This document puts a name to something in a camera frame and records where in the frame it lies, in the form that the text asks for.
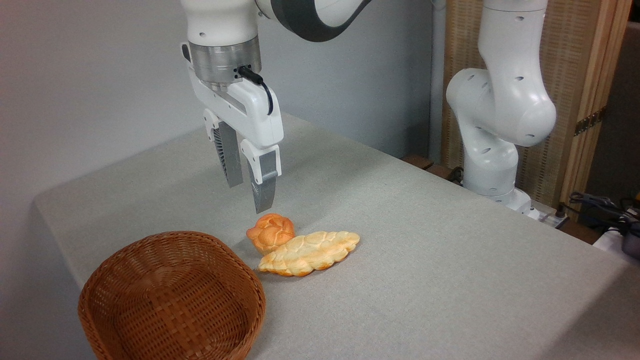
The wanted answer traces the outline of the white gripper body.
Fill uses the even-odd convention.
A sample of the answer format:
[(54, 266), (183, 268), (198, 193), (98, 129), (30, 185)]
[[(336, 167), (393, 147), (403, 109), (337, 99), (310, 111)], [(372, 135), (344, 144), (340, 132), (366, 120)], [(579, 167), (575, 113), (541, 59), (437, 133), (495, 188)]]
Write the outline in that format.
[(192, 67), (187, 69), (195, 96), (215, 116), (261, 150), (277, 145), (284, 138), (284, 127), (277, 96), (269, 97), (262, 86), (249, 80), (229, 84), (226, 91), (211, 89)]

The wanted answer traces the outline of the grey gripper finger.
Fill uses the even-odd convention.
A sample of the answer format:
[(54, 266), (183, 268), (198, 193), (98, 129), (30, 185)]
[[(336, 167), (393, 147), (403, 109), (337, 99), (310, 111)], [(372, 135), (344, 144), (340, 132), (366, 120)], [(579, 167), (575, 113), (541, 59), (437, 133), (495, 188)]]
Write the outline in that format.
[(243, 183), (242, 162), (237, 132), (210, 109), (204, 109), (203, 118), (208, 139), (214, 144), (228, 186)]
[(254, 209), (257, 214), (274, 204), (277, 178), (282, 175), (279, 145), (258, 148), (249, 140), (240, 142), (240, 150), (247, 159)]

